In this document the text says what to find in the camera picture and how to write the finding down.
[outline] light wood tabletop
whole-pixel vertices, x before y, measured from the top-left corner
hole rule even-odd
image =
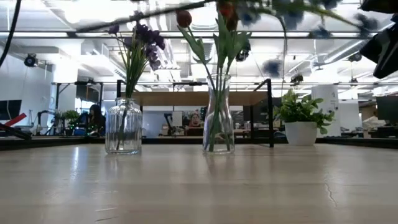
[[[0,223],[397,223],[398,151],[102,144],[0,152]]]

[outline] clear glass bottle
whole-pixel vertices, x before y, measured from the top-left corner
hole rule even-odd
[[[108,154],[141,152],[142,113],[133,99],[117,98],[117,105],[106,114],[105,151]]]
[[[234,129],[229,110],[229,84],[231,76],[212,75],[208,78],[209,105],[203,131],[203,151],[209,154],[234,152]]]

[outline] desk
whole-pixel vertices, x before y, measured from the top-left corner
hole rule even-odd
[[[366,147],[103,144],[0,152],[1,224],[396,223],[398,152]]]

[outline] ceiling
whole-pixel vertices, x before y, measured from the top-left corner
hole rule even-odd
[[[81,64],[79,69],[80,77],[93,77],[98,82],[115,82],[121,79],[124,74],[123,63],[119,53],[118,43],[104,33],[86,34],[86,39],[59,38],[63,32],[76,30],[81,27],[89,26],[99,22],[113,21],[115,19],[128,17],[134,11],[143,12],[153,11],[164,7],[172,7],[183,0],[149,0],[140,3],[131,1],[112,1],[112,0],[25,0],[22,2],[21,12],[17,23],[17,34],[13,39],[14,46],[25,47],[57,47],[65,54],[71,56]],[[14,1],[0,1],[0,30],[3,37],[9,30],[14,11]],[[359,0],[344,0],[335,9],[338,14],[346,19],[354,21],[354,15],[360,10]],[[216,55],[211,39],[212,32],[216,30],[214,5],[206,8],[196,9],[191,12],[193,16],[192,29],[197,36],[205,38],[208,48],[208,57],[213,58],[216,63]],[[361,12],[369,17],[377,19],[381,27],[388,26],[390,16],[375,12]],[[177,29],[175,15],[153,17],[141,21],[151,29],[158,29],[167,39],[168,49],[162,52],[162,70],[153,72],[146,68],[139,80],[140,91],[171,91],[172,82],[204,82],[206,73],[202,65],[196,64],[192,60],[192,53],[187,43],[181,38]],[[364,44],[363,41],[356,39],[357,30],[342,22],[326,18],[325,25],[329,31],[334,32],[334,38],[328,40],[313,40],[306,38],[308,31],[318,27],[321,19],[313,14],[305,14],[304,21],[298,26],[297,30],[289,32],[287,44],[287,55],[285,67],[282,71],[285,80],[290,81],[292,75],[301,73],[304,82],[311,83],[348,83],[352,77],[358,78],[359,82],[373,83],[379,82],[372,76],[376,64],[363,58],[359,62],[349,62],[345,60],[348,56],[357,52]],[[121,30],[129,32],[132,25],[122,26]],[[261,71],[262,64],[269,59],[282,58],[284,48],[283,33],[279,21],[273,17],[263,16],[262,19],[251,27],[238,25],[238,30],[246,30],[256,34],[255,39],[251,39],[252,52],[245,62],[234,63],[230,70],[232,76],[231,89],[237,91],[252,91],[259,83],[270,78],[268,74]],[[80,47],[77,54],[71,49]],[[56,63],[50,53],[41,51],[43,55],[40,60],[48,63]],[[321,66],[321,70],[314,66],[314,62],[325,62],[327,65]],[[394,82],[395,74],[390,75],[390,80],[383,82]],[[271,77],[273,88],[280,90],[282,77]],[[291,88],[285,84],[286,91]],[[311,85],[294,87],[301,94],[310,92]],[[372,89],[377,86],[366,85],[360,88],[352,88],[349,85],[339,86],[340,92],[344,94],[349,91],[359,93],[363,98],[374,95]],[[105,90],[114,90],[114,85],[107,85]],[[189,87],[180,86],[180,91],[205,91],[205,86]],[[394,86],[391,85],[383,91],[392,92]]]

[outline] black metal frame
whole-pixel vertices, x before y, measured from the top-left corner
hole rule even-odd
[[[116,97],[119,98],[121,97],[121,85],[126,84],[125,81],[123,80],[118,80],[116,82]],[[267,84],[267,100],[268,100],[268,126],[269,126],[269,140],[267,141],[269,143],[269,147],[273,148],[274,147],[274,105],[272,104],[272,83],[271,79],[268,78],[261,82],[259,86],[257,86],[254,91],[258,91],[263,87],[265,84]],[[206,82],[173,82],[173,91],[175,90],[176,85],[189,85],[189,86],[201,86],[201,85],[207,85]],[[254,142],[254,112],[253,112],[253,106],[250,106],[250,137],[251,141]]]
[[[92,84],[92,85],[100,85],[101,89],[99,90],[99,101],[98,104],[101,107],[102,106],[102,97],[103,97],[103,92],[104,92],[104,83],[103,82],[89,82],[89,83],[80,83],[80,82],[74,82],[74,83],[51,83],[53,85],[57,86],[57,92],[55,95],[55,109],[58,109],[58,104],[60,100],[60,94],[68,88],[70,85],[87,85],[87,84]]]

